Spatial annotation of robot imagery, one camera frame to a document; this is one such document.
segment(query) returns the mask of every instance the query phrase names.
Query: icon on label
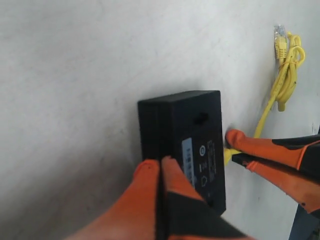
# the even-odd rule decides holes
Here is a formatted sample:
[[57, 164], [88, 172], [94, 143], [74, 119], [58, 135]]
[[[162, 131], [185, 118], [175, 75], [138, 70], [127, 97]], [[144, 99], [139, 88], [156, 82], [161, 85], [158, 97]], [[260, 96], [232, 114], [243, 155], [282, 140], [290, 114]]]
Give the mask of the icon on label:
[[201, 187], [204, 187], [208, 182], [208, 178], [206, 176], [202, 176], [201, 178]]
[[206, 154], [206, 147], [202, 145], [200, 147], [199, 153], [200, 153], [200, 156], [203, 157]]

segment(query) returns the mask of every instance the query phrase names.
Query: yellow cable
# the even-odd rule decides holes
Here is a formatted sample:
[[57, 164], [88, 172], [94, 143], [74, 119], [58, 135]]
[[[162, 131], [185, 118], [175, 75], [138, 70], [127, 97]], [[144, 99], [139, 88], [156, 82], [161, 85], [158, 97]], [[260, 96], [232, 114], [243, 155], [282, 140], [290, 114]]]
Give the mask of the yellow cable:
[[[259, 138], [265, 126], [266, 119], [275, 102], [278, 103], [278, 111], [286, 109], [286, 102], [291, 97], [297, 84], [297, 69], [305, 61], [306, 53], [301, 47], [301, 39], [298, 35], [287, 33], [289, 47], [284, 36], [279, 36], [275, 41], [276, 57], [279, 60], [279, 73], [271, 89], [270, 99], [262, 113], [254, 132], [254, 138]], [[224, 149], [224, 164], [227, 165], [232, 155], [239, 154], [236, 149]]]

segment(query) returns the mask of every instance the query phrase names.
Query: yellow ethernet cable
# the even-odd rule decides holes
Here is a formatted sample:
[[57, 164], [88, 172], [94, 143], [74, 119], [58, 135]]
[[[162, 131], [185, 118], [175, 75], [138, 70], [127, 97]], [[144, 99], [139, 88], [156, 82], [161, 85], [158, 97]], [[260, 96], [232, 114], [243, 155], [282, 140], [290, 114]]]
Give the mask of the yellow ethernet cable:
[[[275, 38], [274, 46], [276, 58], [279, 63], [279, 73], [272, 86], [269, 101], [255, 129], [254, 138], [260, 137], [268, 114], [275, 102], [278, 104], [279, 112], [283, 112], [286, 109], [286, 103], [296, 88], [298, 80], [297, 69], [303, 64], [306, 58], [306, 53], [301, 47], [301, 39], [298, 35], [292, 35], [288, 32], [286, 38], [285, 32], [283, 31], [283, 33], [281, 33], [279, 31], [278, 36]], [[228, 164], [232, 155], [239, 153], [241, 152], [236, 149], [225, 148], [224, 165]]]

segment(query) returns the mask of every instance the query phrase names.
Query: black plastic box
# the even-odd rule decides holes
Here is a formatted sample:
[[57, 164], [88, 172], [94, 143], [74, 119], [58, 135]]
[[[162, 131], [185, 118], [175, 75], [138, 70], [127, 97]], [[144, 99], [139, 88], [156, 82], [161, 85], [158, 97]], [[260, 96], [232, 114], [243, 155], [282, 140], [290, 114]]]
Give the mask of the black plastic box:
[[138, 102], [143, 159], [175, 158], [218, 214], [226, 210], [220, 91], [187, 91]]

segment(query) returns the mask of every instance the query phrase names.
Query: black device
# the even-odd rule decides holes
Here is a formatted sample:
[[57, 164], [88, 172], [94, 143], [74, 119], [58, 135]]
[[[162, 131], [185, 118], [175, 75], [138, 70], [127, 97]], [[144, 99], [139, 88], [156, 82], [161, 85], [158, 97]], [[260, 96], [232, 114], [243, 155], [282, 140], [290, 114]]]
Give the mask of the black device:
[[172, 156], [195, 190], [226, 210], [220, 91], [186, 91], [138, 102], [143, 159]]

